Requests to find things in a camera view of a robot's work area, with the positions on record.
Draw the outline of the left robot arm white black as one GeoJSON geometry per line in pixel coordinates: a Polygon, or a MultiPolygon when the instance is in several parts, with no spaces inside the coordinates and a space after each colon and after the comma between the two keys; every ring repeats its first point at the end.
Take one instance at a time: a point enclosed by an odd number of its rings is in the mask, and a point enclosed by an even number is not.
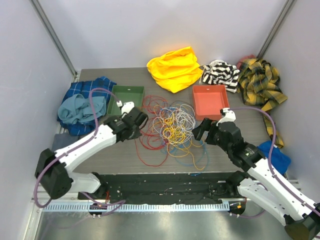
{"type": "Polygon", "coordinates": [[[121,116],[107,118],[96,131],[62,149],[43,150],[39,156],[35,177],[52,200],[67,193],[85,192],[93,198],[102,199],[108,184],[96,172],[83,174],[74,170],[97,152],[118,142],[139,138],[141,129],[148,121],[148,115],[137,107],[121,116]]]}

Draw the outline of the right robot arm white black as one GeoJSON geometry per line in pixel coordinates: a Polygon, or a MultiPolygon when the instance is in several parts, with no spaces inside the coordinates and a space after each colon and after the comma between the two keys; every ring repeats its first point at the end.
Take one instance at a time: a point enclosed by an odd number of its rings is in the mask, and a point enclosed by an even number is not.
{"type": "Polygon", "coordinates": [[[252,200],[271,214],[293,240],[313,240],[320,235],[320,205],[296,189],[273,166],[260,150],[244,141],[240,129],[231,121],[219,123],[205,118],[192,130],[200,140],[220,147],[237,171],[226,184],[226,193],[252,200]]]}

